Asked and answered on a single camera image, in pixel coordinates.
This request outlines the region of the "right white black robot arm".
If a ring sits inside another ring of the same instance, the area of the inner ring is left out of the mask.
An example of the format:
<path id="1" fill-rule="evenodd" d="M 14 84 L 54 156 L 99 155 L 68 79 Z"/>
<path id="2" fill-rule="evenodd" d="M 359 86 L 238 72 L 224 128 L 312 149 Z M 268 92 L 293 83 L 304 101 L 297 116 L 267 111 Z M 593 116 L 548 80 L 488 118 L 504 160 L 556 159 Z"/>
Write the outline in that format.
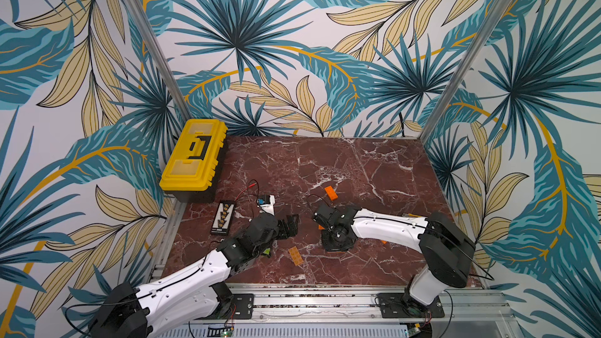
<path id="1" fill-rule="evenodd" d="M 474 242 L 445 214 L 402 217 L 365 208 L 326 204 L 313 213 L 327 252 L 352 249 L 358 239 L 396 243 L 422 254 L 426 266 L 410 281 L 404 303 L 429 307 L 448 288 L 464 288 L 473 264 Z"/>

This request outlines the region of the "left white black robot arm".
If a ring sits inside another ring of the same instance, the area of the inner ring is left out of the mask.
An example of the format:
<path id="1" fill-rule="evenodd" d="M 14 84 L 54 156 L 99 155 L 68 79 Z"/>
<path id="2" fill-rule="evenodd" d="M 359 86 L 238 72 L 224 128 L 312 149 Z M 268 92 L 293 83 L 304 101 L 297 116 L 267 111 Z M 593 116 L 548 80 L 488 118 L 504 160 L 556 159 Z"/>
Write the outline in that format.
<path id="1" fill-rule="evenodd" d="M 230 277 L 244 272 L 277 240 L 298 233 L 296 214 L 278 219 L 262 212 L 199 261 L 158 281 L 124 282 L 110 292 L 89 322 L 92 337 L 157 337 L 194 319 L 227 313 Z"/>

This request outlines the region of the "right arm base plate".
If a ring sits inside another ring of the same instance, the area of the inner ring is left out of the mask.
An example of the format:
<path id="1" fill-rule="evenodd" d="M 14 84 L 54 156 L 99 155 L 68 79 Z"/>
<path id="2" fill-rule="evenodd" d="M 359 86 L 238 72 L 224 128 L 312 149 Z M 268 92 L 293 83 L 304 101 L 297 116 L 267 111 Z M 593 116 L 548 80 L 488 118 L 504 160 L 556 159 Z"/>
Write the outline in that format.
<path id="1" fill-rule="evenodd" d="M 375 304 L 380 308 L 383 319 L 438 319 L 445 317 L 440 298 L 427 306 L 421 305 L 404 293 L 380 293 L 375 297 Z"/>

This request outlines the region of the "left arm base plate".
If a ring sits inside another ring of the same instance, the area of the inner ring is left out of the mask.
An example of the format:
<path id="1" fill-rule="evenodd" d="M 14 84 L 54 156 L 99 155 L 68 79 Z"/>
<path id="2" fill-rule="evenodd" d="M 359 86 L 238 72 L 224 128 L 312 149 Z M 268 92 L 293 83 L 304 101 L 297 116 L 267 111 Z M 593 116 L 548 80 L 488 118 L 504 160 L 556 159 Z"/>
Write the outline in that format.
<path id="1" fill-rule="evenodd" d="M 252 318 L 254 310 L 253 294 L 233 294 L 219 301 L 217 308 L 206 319 L 242 319 Z"/>

